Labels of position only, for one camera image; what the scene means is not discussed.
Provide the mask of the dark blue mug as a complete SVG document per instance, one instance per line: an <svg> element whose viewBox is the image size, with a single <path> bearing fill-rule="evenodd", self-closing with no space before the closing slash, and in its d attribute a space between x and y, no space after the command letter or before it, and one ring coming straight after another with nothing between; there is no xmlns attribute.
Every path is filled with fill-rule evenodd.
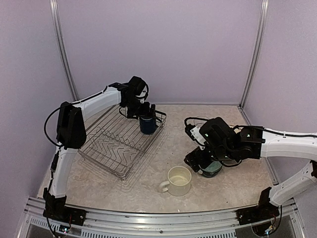
<svg viewBox="0 0 317 238"><path fill-rule="evenodd" d="M151 135L157 129L156 117L143 118L139 117L140 131L143 134Z"/></svg>

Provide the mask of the navy white bowl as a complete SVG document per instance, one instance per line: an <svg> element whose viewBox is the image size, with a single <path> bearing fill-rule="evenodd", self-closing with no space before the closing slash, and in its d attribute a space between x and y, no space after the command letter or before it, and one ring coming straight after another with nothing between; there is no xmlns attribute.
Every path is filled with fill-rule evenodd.
<svg viewBox="0 0 317 238"><path fill-rule="evenodd" d="M205 177L205 178L213 178L214 176L216 176L220 171L221 171L222 167L220 167L219 169L209 172L209 171L202 171L201 176Z"/></svg>

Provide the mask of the white ceramic mug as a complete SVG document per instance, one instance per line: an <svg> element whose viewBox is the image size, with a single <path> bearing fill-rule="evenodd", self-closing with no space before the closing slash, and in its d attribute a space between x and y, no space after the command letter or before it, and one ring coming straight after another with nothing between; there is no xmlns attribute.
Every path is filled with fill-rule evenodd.
<svg viewBox="0 0 317 238"><path fill-rule="evenodd" d="M175 166L168 171L167 181L158 186L158 191L168 192L173 196L187 194L191 187L192 174L183 166Z"/></svg>

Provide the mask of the clear glass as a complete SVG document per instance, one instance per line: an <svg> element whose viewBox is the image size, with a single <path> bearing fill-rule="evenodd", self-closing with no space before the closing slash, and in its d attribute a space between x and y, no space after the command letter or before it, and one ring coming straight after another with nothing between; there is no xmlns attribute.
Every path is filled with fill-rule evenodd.
<svg viewBox="0 0 317 238"><path fill-rule="evenodd" d="M201 126L203 125L205 122L207 122L210 118L207 117L207 116L203 116L203 115L200 115L200 116L196 116L194 119L193 119L193 122L195 125L198 125L198 126Z"/></svg>

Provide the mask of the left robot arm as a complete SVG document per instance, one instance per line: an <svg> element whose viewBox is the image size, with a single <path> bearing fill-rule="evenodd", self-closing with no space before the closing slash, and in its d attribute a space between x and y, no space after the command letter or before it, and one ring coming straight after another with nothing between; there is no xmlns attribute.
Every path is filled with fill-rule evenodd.
<svg viewBox="0 0 317 238"><path fill-rule="evenodd" d="M127 109L128 119L140 122L143 134L153 134L157 129L156 106L146 99L148 84L133 76L126 83L115 82L99 93L73 103L64 102L55 111L58 113L56 153L51 165L50 185L44 190L45 201L66 200L66 184L73 159L86 142L85 121L95 114L115 105Z"/></svg>

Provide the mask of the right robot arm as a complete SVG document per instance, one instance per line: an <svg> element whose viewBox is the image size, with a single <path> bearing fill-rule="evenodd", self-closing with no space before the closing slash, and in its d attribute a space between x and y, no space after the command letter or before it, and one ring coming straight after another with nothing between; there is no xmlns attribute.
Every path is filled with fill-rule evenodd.
<svg viewBox="0 0 317 238"><path fill-rule="evenodd" d="M236 125L230 127L222 118L203 119L202 126L187 123L186 134L198 147L185 157L194 172L208 172L213 162L228 167L228 161L240 164L245 159L286 157L307 159L308 163L284 182L261 192L253 215L264 220L274 207L305 191L317 181L317 135L277 131L263 126Z"/></svg>

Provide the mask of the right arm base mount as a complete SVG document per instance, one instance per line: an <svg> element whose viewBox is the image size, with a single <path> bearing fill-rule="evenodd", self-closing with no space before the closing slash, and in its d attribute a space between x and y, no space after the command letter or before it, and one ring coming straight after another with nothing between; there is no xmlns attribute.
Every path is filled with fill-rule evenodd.
<svg viewBox="0 0 317 238"><path fill-rule="evenodd" d="M258 205L236 211L239 225L246 225L278 217L279 207L270 203L269 198L260 198Z"/></svg>

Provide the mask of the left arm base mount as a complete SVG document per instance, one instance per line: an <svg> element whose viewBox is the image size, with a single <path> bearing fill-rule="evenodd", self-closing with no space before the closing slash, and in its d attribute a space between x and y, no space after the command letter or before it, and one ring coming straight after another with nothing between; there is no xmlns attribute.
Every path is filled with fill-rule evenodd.
<svg viewBox="0 0 317 238"><path fill-rule="evenodd" d="M87 211L66 206L67 196L56 198L50 193L44 194L45 209L43 216L52 220L83 226Z"/></svg>

